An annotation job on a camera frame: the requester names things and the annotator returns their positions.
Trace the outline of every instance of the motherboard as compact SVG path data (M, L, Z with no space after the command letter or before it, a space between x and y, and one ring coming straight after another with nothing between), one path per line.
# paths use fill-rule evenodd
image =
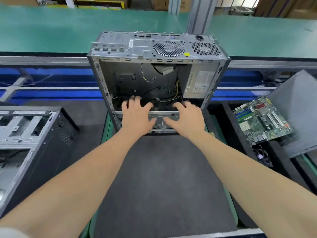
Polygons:
M290 125L266 96L235 108L233 113L252 145L292 132Z

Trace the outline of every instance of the black mat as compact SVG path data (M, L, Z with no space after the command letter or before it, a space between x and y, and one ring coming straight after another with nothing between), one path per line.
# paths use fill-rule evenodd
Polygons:
M69 165L100 145L107 116L103 100L30 101L26 105L62 106L80 128Z
M181 136L143 136L99 208L94 238L233 230L224 187L198 148Z

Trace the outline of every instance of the white sleeve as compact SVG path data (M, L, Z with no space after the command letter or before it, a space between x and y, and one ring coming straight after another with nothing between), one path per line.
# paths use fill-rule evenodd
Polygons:
M29 238L22 232L12 228L3 228L0 227L0 237L1 238Z

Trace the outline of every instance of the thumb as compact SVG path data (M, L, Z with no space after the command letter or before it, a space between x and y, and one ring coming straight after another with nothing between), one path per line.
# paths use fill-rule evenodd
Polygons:
M169 117L164 117L163 119L167 125L171 126L173 129L176 129L177 121L174 121L174 120L170 119Z
M151 120L149 121L149 126L150 126L151 128L153 128L155 122L156 122L156 118L151 119Z

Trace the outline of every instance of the forearm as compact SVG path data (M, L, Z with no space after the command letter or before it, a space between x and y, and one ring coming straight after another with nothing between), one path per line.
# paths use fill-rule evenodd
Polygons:
M30 195L0 220L0 226L17 228L34 238L78 237L137 139L121 129Z
M194 135L191 140L268 237L317 235L314 233L317 225L315 195L206 132Z

